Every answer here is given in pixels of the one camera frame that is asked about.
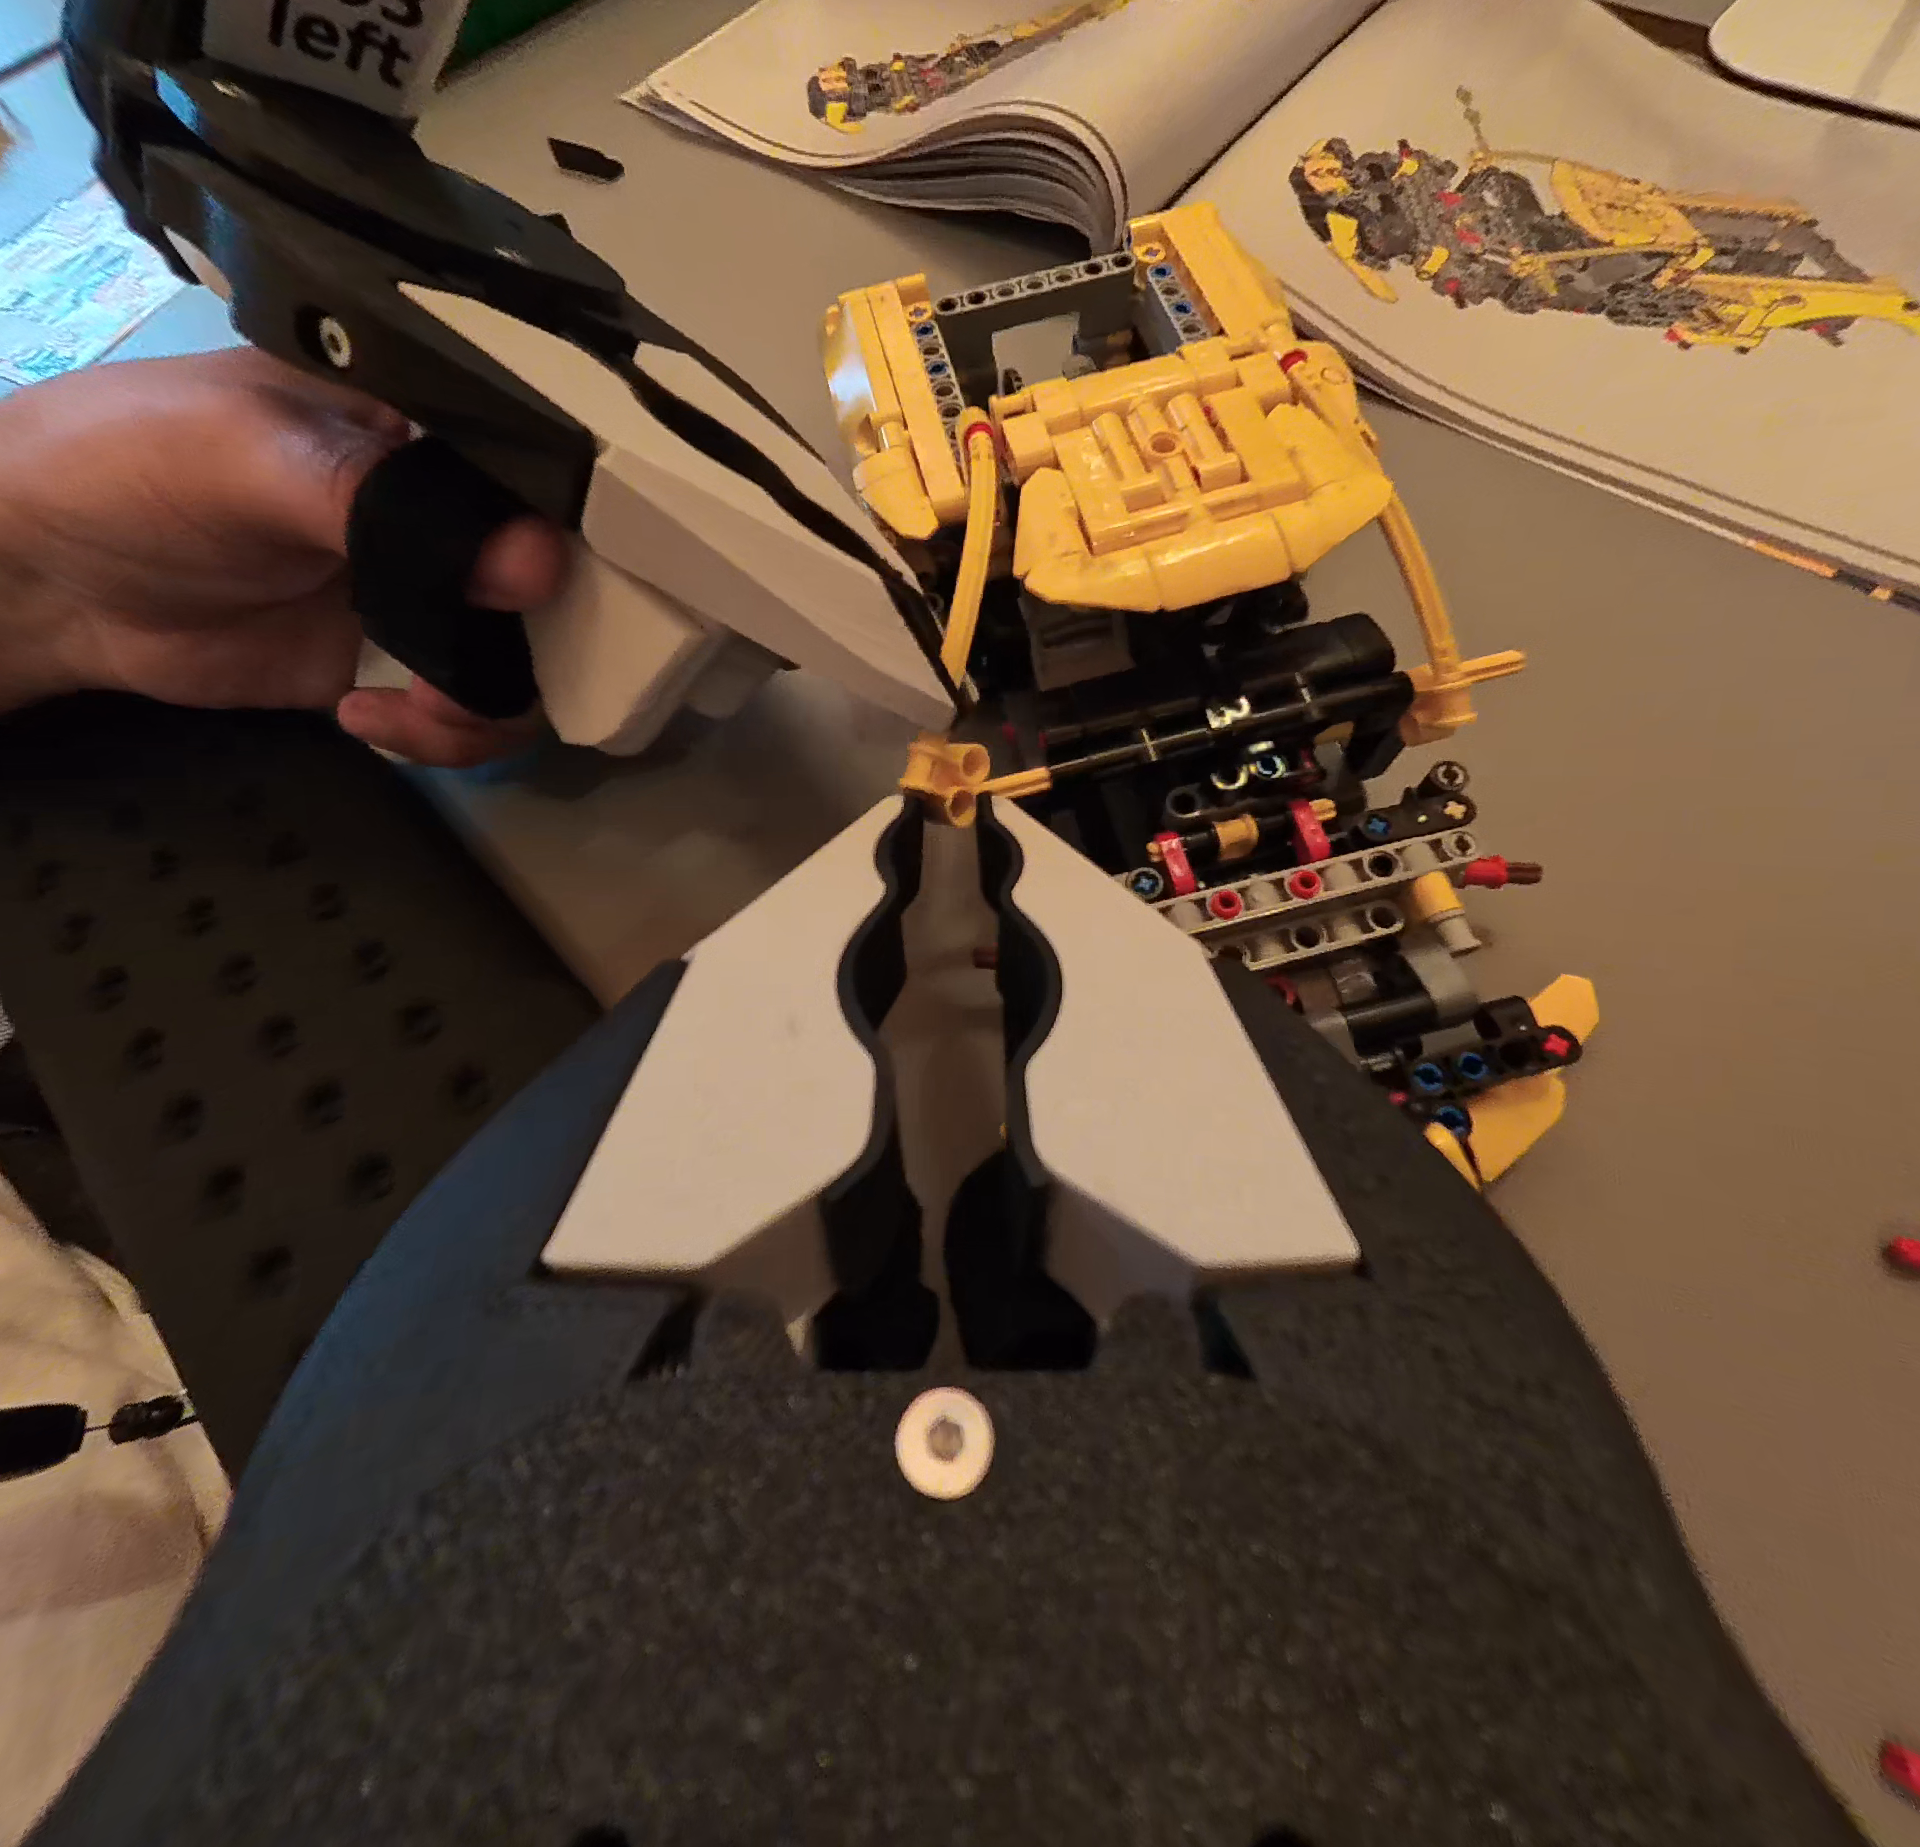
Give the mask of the person's left hand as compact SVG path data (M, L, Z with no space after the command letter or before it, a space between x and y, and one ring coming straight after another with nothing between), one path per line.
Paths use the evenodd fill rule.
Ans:
M3 711L119 693L329 715L431 768L517 754L421 679L363 689L348 517L414 439L386 407L243 349L41 383L3 409Z

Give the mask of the yellow brick link rod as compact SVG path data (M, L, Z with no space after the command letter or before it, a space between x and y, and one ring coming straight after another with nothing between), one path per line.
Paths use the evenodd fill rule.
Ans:
M1477 689L1523 675L1526 657L1501 653L1466 659L1428 551L1401 497L1389 503L1379 529L1401 571L1427 653L1427 663L1407 673L1413 699L1401 723L1401 739L1409 748L1433 746L1473 727Z

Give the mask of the yellow toy brick model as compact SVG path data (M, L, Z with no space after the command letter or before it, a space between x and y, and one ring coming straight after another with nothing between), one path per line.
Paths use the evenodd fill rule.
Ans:
M1428 661L1381 533L1399 489L1332 347L1210 205L1121 249L937 297L857 287L823 369L863 509L945 643L982 411L999 519L972 701L1021 804L1215 960L1246 968L1473 1184L1561 1122L1594 986L1485 996L1466 894L1539 886L1488 848L1469 770L1396 796Z

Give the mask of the yellow flexible brick rod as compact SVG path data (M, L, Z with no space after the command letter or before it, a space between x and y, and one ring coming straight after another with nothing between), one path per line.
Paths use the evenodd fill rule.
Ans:
M968 465L968 513L962 555L940 645L943 673L958 693L956 709L972 697L968 667L986 601L999 519L997 429L982 411L966 411L958 423ZM909 748L901 774L904 798L920 804L940 826L970 828L992 778L984 746L954 742L949 735L922 733Z

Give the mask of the open instruction booklet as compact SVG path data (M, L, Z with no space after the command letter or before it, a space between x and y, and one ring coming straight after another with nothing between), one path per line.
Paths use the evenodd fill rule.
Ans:
M626 103L1101 249L1210 203L1383 395L1917 607L1917 129L1594 0L759 0Z

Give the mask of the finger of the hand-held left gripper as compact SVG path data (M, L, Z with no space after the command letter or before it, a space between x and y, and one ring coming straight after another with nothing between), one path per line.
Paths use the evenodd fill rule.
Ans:
M678 445L674 517L719 559L677 591L759 649L870 703L956 703L916 571L755 387L677 325L626 303L633 389Z
M939 629L898 549L821 457L672 325L631 305L633 353L445 287L399 293L591 443L575 565L532 615L561 739L657 739L728 713L769 661L919 731L958 715Z

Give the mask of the white lamp stand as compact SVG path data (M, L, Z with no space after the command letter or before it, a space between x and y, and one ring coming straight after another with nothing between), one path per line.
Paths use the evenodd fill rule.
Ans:
M1709 55L1749 85L1919 123L1919 0L1735 0Z

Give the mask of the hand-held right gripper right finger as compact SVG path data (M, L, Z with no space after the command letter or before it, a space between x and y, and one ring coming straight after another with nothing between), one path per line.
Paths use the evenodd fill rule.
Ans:
M997 920L1001 1152L954 1198L964 1338L1094 1338L1140 1296L1362 1260L1221 974L1021 806L976 822Z

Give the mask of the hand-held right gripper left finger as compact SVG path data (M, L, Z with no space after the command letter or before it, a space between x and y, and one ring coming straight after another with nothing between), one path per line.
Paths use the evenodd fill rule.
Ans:
M924 814L884 798L693 948L541 1254L727 1290L814 1340L934 1340L883 1040Z

